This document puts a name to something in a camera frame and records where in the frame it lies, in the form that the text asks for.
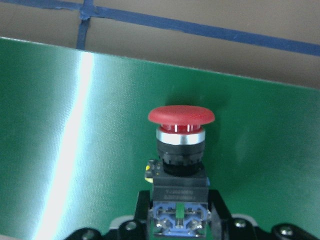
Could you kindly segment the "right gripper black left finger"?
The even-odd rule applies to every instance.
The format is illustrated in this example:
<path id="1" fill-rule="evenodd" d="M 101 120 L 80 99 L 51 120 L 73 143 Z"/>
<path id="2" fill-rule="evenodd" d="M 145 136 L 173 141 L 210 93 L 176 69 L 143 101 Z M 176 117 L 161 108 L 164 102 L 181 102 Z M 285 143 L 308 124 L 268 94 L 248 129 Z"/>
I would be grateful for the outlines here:
<path id="1" fill-rule="evenodd" d="M 141 190 L 137 196 L 137 202 L 134 212 L 133 220 L 144 224 L 145 226 L 150 226 L 150 210 L 152 206 L 151 193 L 149 190 Z"/>

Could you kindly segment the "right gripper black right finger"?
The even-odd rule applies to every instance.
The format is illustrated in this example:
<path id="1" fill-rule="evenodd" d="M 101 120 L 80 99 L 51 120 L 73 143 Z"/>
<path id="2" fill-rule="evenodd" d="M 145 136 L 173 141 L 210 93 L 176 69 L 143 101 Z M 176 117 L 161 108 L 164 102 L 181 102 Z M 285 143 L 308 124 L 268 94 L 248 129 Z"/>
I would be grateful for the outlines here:
<path id="1" fill-rule="evenodd" d="M 208 207 L 211 212 L 210 227 L 224 228 L 232 215 L 218 190 L 209 190 Z"/>

